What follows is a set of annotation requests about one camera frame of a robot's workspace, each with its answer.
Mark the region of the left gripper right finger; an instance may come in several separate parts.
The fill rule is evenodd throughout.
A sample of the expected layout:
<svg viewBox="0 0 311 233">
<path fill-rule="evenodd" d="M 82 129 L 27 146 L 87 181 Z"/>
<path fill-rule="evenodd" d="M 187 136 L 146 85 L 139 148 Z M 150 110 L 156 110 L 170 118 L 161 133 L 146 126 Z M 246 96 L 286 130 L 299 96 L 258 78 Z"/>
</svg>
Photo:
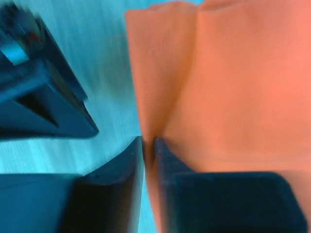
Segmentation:
<svg viewBox="0 0 311 233">
<path fill-rule="evenodd" d="M 192 174 L 194 170 L 183 163 L 169 149 L 163 138 L 154 141 L 157 178 L 160 200 L 160 220 L 163 233 L 179 232 L 179 207 L 176 187 L 179 185 L 178 176 Z"/>
</svg>

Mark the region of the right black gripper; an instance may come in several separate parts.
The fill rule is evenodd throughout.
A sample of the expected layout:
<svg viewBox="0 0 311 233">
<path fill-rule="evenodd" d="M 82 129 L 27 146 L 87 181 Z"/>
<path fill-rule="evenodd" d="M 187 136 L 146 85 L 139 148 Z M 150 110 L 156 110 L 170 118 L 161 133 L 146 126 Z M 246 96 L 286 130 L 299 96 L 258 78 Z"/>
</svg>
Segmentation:
<svg viewBox="0 0 311 233">
<path fill-rule="evenodd" d="M 87 95 L 43 19 L 13 2 L 0 5 L 0 64 L 7 65 L 0 69 L 1 140 L 98 134 Z"/>
</svg>

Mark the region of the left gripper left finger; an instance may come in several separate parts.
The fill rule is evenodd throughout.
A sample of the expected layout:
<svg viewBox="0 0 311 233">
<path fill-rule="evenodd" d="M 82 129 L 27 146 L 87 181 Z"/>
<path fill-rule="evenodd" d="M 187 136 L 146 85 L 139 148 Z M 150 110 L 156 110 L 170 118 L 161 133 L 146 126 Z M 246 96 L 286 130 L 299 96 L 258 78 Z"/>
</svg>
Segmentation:
<svg viewBox="0 0 311 233">
<path fill-rule="evenodd" d="M 142 139 L 75 180 L 61 222 L 62 233 L 136 233 L 143 181 Z"/>
</svg>

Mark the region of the orange t-shirt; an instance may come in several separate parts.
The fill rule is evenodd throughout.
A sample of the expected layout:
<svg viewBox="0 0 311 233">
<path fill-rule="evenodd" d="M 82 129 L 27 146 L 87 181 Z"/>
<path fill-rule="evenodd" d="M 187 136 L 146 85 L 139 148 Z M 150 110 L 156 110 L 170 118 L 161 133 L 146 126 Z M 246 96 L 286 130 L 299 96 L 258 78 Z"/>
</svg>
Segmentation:
<svg viewBox="0 0 311 233">
<path fill-rule="evenodd" d="M 311 3 L 175 1 L 125 13 L 155 224 L 154 140 L 197 172 L 273 171 L 311 217 Z"/>
</svg>

